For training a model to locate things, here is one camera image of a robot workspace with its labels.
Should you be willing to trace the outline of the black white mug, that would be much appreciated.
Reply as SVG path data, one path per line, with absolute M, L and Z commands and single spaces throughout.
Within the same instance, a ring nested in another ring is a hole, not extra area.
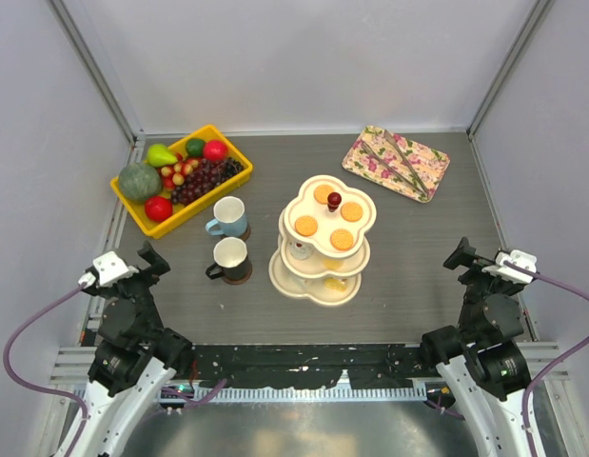
M 210 280 L 222 279 L 223 276 L 239 279 L 250 265 L 245 241 L 227 237 L 215 245 L 213 263 L 206 269 L 206 277 Z

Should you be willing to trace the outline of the metal serving tongs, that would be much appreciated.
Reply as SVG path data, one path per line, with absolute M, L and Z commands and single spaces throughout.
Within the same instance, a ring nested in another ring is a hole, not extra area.
M 393 135 L 385 130 L 383 132 L 383 139 L 395 152 L 391 162 L 386 162 L 384 156 L 375 152 L 373 148 L 371 148 L 364 140 L 361 141 L 360 146 L 366 154 L 374 157 L 381 165 L 391 171 L 408 187 L 412 188 L 423 197 L 429 197 L 428 188 L 425 186 L 419 174 L 414 170 L 412 165 L 407 160 L 398 143 L 395 141 Z

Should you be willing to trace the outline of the blue white mug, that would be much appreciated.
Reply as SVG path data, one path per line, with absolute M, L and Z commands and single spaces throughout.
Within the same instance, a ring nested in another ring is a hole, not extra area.
M 220 199 L 213 207 L 213 219 L 206 223 L 206 233 L 212 236 L 236 237 L 249 226 L 244 202 L 234 196 Z

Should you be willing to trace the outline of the floral serving tray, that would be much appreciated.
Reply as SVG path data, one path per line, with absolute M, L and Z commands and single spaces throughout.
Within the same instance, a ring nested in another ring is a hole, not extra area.
M 391 162 L 395 152 L 383 139 L 385 130 L 387 129 L 376 126 L 364 127 L 342 160 L 343 168 L 418 203 L 430 202 L 450 165 L 450 157 L 438 149 L 430 148 L 427 145 L 387 130 L 393 135 L 407 160 L 428 188 L 429 197 L 423 197 L 403 183 L 374 157 L 366 154 L 361 148 L 360 143 L 364 140 L 375 152 L 384 156 L 386 162 Z

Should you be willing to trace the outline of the orange biscuit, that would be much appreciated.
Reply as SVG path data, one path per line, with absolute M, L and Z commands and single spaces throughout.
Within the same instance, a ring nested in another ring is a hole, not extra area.
M 341 216 L 347 222 L 357 222 L 363 217 L 363 207 L 356 202 L 347 202 L 341 206 Z
M 300 235 L 308 237 L 316 233 L 318 222 L 314 217 L 304 215 L 296 219 L 294 228 Z
M 334 249 L 337 249 L 338 251 L 348 251 L 350 250 L 354 244 L 355 244 L 355 239 L 353 234 L 344 228 L 338 228 L 335 229 L 331 234 L 330 234 L 330 244 Z
M 313 195 L 315 200 L 321 204 L 326 205 L 329 195 L 334 192 L 334 188 L 328 184 L 321 184 L 314 189 Z

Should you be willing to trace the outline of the yellow swiss roll cake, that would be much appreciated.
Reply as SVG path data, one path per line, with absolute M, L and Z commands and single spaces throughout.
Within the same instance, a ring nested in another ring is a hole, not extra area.
M 348 280 L 344 278 L 325 278 L 324 287 L 337 292 L 346 292 Z

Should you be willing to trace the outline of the yellow dome cake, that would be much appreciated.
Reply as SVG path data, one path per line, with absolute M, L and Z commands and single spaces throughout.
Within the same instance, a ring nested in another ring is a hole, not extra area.
M 343 265 L 342 260 L 335 260 L 335 259 L 323 259 L 322 264 L 326 269 L 330 270 L 339 270 Z

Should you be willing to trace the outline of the cream three-tier cake stand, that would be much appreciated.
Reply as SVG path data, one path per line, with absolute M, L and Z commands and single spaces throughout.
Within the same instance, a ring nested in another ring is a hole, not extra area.
M 326 205 L 319 204 L 313 195 L 314 189 L 328 184 L 334 188 Z M 361 220 L 351 223 L 340 214 L 341 206 L 356 202 L 363 207 Z M 298 217 L 309 215 L 318 222 L 318 229 L 312 236 L 304 237 L 294 228 Z M 309 300 L 319 306 L 333 308 L 352 300 L 362 284 L 362 272 L 370 260 L 370 246 L 367 233 L 376 222 L 377 211 L 373 200 L 363 191 L 347 186 L 340 179 L 330 175 L 315 175 L 304 181 L 298 194 L 281 212 L 278 221 L 278 245 L 268 267 L 271 283 L 282 295 L 297 300 Z M 349 230 L 355 239 L 348 251 L 338 251 L 330 244 L 330 234 L 335 229 Z M 289 243 L 300 242 L 313 248 L 312 255 L 303 261 L 291 256 Z M 323 259 L 342 260 L 339 270 L 326 269 Z M 346 292 L 337 292 L 324 287 L 325 278 L 348 280 Z

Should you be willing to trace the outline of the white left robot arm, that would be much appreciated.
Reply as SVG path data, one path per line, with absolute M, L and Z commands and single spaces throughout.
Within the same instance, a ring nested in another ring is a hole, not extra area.
M 59 456 L 121 455 L 165 383 L 192 370 L 191 342 L 164 326 L 150 291 L 170 266 L 149 242 L 138 255 L 146 267 L 130 266 L 109 251 L 94 259 L 79 280 L 84 293 L 107 304 L 84 404 L 56 450 Z

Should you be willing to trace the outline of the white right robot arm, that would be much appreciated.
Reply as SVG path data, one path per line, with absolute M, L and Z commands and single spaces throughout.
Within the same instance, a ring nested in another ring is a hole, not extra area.
M 523 334 L 516 295 L 529 285 L 537 259 L 514 249 L 489 259 L 461 238 L 444 261 L 464 267 L 456 326 L 422 336 L 420 363 L 452 392 L 480 456 L 542 456 L 531 373 L 515 339 Z

